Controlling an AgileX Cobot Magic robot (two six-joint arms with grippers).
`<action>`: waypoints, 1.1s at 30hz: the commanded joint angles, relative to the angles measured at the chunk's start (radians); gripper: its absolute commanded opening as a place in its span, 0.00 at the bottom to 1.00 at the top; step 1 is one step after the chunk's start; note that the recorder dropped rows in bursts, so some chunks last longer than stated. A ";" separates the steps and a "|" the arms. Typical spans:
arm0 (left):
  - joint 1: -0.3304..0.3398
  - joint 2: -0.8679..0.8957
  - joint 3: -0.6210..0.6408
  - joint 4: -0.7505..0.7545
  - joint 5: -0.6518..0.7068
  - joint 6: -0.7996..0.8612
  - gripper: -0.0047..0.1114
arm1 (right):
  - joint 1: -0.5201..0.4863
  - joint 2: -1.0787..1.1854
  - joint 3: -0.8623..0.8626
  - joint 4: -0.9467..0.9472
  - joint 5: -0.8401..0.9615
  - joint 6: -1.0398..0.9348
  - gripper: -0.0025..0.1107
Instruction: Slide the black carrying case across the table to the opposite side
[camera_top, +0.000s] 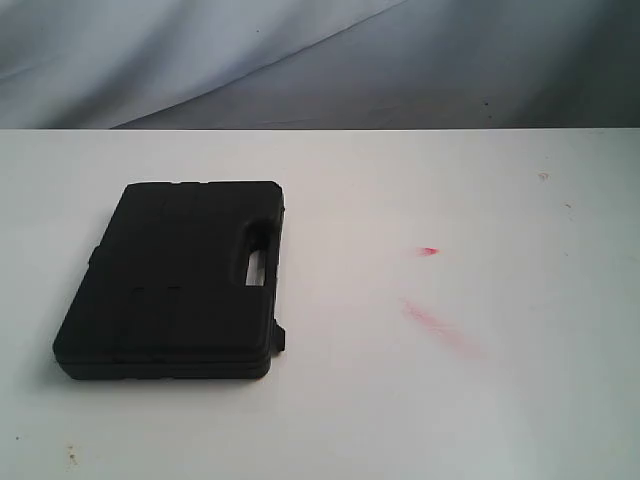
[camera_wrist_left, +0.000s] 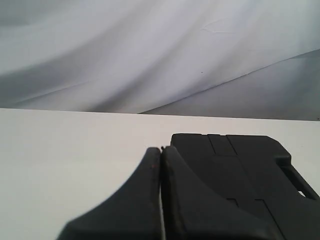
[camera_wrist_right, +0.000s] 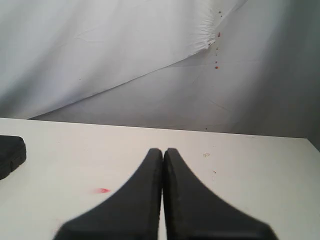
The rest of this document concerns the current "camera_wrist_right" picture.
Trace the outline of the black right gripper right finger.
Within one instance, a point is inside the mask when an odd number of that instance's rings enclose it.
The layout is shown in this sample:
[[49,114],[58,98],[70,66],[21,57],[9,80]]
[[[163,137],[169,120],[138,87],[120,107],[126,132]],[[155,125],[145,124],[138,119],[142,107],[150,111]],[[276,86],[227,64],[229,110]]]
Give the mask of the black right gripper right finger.
[[169,240],[273,240],[272,228],[209,190],[175,148],[163,159],[163,204]]

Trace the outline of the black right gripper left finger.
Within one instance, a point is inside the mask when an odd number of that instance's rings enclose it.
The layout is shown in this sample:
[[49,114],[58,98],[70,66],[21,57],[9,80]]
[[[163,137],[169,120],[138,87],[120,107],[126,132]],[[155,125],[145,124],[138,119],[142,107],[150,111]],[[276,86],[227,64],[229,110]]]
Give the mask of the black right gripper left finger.
[[162,152],[151,148],[111,197],[64,223],[57,240],[156,240],[162,199]]

